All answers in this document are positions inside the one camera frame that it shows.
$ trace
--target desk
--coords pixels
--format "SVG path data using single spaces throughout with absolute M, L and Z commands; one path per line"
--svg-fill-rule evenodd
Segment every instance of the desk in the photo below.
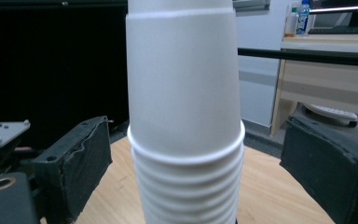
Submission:
M 358 55 L 358 35 L 284 38 L 281 48 Z M 294 112 L 297 102 L 358 113 L 358 65 L 281 60 L 271 134 Z
M 122 138 L 111 148 L 113 163 L 76 224 L 145 223 L 129 142 Z M 239 224 L 333 223 L 278 159 L 249 147 L 245 149 L 237 218 Z

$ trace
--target stack of cups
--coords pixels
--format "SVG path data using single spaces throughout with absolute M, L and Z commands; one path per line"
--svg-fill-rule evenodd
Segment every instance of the stack of cups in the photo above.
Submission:
M 129 0 L 126 26 L 146 223 L 234 224 L 245 130 L 232 0 Z

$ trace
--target white wall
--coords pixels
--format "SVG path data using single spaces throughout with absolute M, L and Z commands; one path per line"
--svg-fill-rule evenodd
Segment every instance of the white wall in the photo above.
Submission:
M 237 13 L 239 48 L 281 48 L 290 0 L 271 0 L 268 11 Z M 241 117 L 271 126 L 279 60 L 239 56 Z

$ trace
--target plastic bottle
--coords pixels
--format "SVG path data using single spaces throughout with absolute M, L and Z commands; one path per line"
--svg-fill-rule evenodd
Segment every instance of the plastic bottle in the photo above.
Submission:
M 298 8 L 298 24 L 296 35 L 304 35 L 307 32 L 308 16 L 310 14 L 310 0 L 302 0 Z
M 284 26 L 284 37 L 295 37 L 298 23 L 298 2 L 291 5 L 291 12 L 286 16 L 286 24 Z

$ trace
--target dark wall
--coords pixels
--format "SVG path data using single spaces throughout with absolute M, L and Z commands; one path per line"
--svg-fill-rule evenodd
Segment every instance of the dark wall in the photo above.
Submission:
M 0 9 L 0 121 L 46 148 L 79 122 L 129 118 L 126 7 Z

